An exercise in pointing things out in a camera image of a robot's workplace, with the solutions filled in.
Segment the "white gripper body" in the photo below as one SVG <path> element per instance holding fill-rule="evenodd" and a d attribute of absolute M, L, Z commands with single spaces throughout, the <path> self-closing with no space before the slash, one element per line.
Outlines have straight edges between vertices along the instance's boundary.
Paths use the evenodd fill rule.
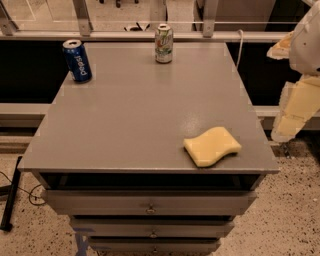
<path fill-rule="evenodd" d="M 289 63 L 304 75 L 320 75 L 320 2 L 316 1 L 293 31 Z"/>

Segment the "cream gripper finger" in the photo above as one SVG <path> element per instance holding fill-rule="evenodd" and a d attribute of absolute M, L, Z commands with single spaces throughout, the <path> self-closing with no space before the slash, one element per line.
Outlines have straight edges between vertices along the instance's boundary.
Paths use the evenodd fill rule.
<path fill-rule="evenodd" d="M 293 32 L 286 34 L 280 41 L 269 48 L 267 56 L 271 59 L 288 59 Z"/>
<path fill-rule="evenodd" d="M 286 82 L 279 100 L 271 138 L 286 143 L 320 110 L 320 77 L 303 75 L 297 82 Z"/>

